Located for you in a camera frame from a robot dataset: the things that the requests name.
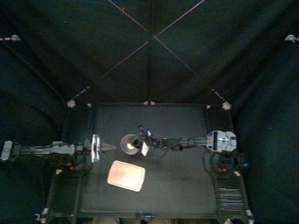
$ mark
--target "metal bracket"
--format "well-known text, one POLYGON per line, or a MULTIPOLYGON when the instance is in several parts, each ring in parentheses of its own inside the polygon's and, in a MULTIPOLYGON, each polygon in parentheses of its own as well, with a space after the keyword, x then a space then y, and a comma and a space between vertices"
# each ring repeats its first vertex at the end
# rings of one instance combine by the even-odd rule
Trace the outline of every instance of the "metal bracket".
POLYGON ((11 157, 11 152, 14 148, 14 142, 6 141, 4 142, 4 149, 3 149, 3 154, 2 154, 2 160, 6 161, 11 157))
POLYGON ((154 219, 154 215, 151 213, 143 213, 143 220, 146 222, 151 221, 154 219))
POLYGON ((214 130, 207 136, 207 147, 214 152, 233 152, 238 148, 238 138, 231 131, 214 130))
POLYGON ((99 152, 100 152, 100 139, 99 135, 92 135, 92 141, 91 141, 91 163, 99 162, 99 152))

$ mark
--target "wire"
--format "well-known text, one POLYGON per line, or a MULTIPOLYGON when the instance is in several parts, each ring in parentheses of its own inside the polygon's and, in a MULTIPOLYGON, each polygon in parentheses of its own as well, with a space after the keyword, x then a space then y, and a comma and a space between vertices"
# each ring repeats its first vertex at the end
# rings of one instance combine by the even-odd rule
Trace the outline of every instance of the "wire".
POLYGON ((166 156, 166 154, 167 154, 168 150, 170 150, 170 148, 167 148, 167 150, 166 150, 164 154, 159 157, 159 159, 158 159, 158 163, 159 163, 159 162, 160 162, 160 160, 164 158, 164 156, 166 156))

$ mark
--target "orange object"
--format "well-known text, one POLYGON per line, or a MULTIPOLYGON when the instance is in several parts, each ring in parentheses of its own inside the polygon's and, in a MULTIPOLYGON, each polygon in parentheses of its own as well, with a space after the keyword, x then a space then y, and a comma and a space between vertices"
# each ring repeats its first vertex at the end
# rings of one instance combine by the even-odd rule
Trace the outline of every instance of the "orange object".
POLYGON ((140 192, 146 179, 146 168, 115 161, 108 172, 107 182, 127 190, 140 192))

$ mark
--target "white cable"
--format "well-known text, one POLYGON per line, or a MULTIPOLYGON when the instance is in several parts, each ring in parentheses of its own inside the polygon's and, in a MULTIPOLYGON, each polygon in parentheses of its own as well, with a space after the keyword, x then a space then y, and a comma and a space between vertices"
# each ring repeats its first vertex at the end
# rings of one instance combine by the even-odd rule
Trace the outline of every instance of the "white cable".
MULTIPOLYGON (((126 56, 126 58, 122 60, 122 61, 119 61, 118 63, 116 63, 116 65, 94 81, 94 83, 96 82, 96 81, 99 81, 104 76, 107 76, 108 75, 108 73, 111 73, 118 67, 119 67, 119 65, 120 64, 123 64, 138 52, 139 52, 139 50, 146 46, 148 44, 148 42, 144 42, 127 56, 126 56)), ((72 99, 70 100, 70 101, 74 101, 88 89, 91 88, 91 86, 88 86, 88 87, 86 87, 74 97, 72 97, 72 99)))
POLYGON ((160 35, 160 34, 163 34, 164 33, 164 31, 166 30, 168 30, 170 28, 171 28, 171 26, 174 25, 174 24, 177 24, 178 22, 179 22, 179 20, 182 20, 182 18, 185 18, 194 10, 195 10, 195 8, 198 8, 202 4, 203 4, 203 2, 205 2, 206 0, 202 0, 201 2, 198 2, 193 7, 191 7, 191 9, 190 10, 187 10, 187 12, 185 12, 183 14, 182 14, 182 16, 155 35, 156 37, 160 35))

